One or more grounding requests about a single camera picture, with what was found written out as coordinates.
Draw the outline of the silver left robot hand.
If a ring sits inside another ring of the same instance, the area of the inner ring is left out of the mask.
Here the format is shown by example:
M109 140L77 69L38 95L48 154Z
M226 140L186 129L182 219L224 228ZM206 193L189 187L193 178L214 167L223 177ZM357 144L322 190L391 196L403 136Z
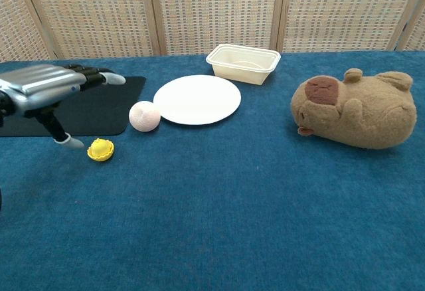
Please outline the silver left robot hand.
M65 132L54 115L54 109L64 99L89 88L123 85L124 76L108 68L69 64L41 64L1 74L1 123L7 116L35 118L50 133L53 140L69 148L84 144Z

